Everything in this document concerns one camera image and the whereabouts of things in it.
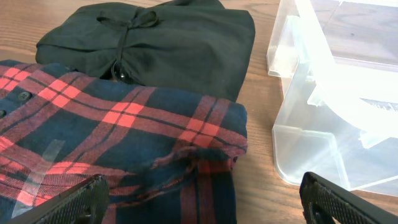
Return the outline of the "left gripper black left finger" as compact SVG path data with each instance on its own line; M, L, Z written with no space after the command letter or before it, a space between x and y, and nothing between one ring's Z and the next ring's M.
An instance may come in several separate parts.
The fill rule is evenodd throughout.
M12 219L8 224L100 224L109 205L109 185L96 174Z

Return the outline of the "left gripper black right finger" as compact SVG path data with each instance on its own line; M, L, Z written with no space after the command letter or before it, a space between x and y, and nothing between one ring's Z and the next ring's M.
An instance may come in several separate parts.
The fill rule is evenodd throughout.
M306 172L300 199L307 224L397 224L397 216L314 172Z

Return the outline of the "red navy plaid shirt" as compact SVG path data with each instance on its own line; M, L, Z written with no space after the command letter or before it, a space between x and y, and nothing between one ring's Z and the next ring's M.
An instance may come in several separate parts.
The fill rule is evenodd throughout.
M235 223L246 122L226 99L2 61L1 221L102 174L105 223Z

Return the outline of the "large black garment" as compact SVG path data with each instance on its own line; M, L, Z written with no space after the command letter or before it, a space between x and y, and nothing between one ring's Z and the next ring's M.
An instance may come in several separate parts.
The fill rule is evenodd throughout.
M235 101L256 30L249 12L219 1L121 2L77 9L37 43L38 63L96 78L164 86Z

